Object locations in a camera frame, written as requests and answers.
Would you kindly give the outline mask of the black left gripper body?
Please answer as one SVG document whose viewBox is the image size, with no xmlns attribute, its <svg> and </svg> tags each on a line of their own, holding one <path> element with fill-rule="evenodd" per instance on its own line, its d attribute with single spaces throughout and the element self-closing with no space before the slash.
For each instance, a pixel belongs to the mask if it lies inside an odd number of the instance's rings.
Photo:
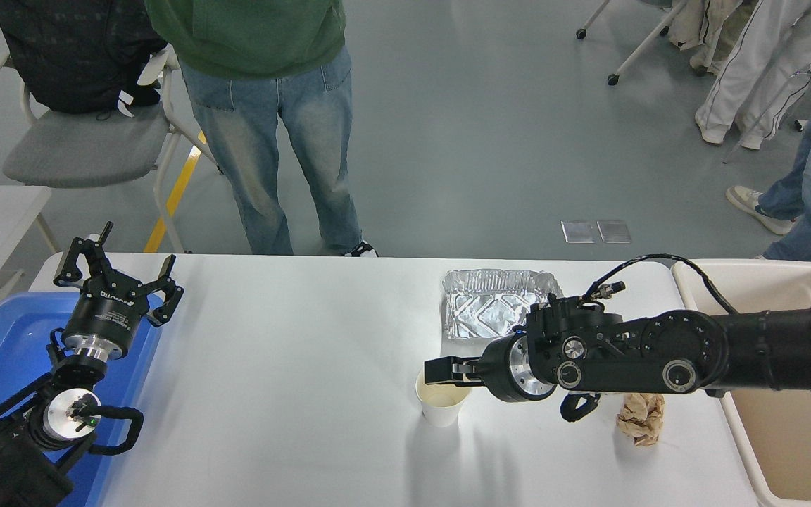
<svg viewBox="0 0 811 507">
<path fill-rule="evenodd" d="M 89 278 L 62 332 L 66 346 L 79 347 L 84 338 L 98 337 L 114 347 L 129 347 L 139 322 L 149 310 L 142 282 L 128 276 L 107 280 L 104 276 Z"/>
</svg>

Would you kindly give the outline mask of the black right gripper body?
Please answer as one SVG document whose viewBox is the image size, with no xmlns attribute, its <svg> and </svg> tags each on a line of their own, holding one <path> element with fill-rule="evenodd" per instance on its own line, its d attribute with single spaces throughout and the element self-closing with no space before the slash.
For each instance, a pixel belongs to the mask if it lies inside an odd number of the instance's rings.
<svg viewBox="0 0 811 507">
<path fill-rule="evenodd" d="M 519 402 L 519 389 L 515 387 L 510 371 L 510 356 L 518 337 L 501 337 L 487 344 L 477 360 L 477 375 L 490 394 L 504 402 Z"/>
</svg>

